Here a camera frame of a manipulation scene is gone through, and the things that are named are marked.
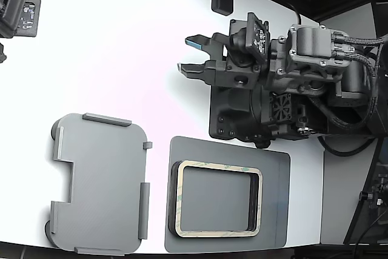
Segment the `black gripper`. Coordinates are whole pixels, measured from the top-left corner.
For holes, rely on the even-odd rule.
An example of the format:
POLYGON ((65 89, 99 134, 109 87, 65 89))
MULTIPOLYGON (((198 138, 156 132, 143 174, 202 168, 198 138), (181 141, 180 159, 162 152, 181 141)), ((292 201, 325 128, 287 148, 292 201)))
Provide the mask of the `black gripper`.
POLYGON ((207 85, 216 83, 216 61, 224 59, 224 47, 227 50, 226 77, 231 87, 252 90, 259 80, 266 74, 269 65, 269 46, 262 47, 263 51, 253 48, 251 52, 242 52, 236 47, 223 44, 216 38, 204 35, 194 35, 185 38, 185 44, 194 49, 206 52, 210 60, 202 64, 177 63, 178 71, 188 79, 203 81, 207 85))

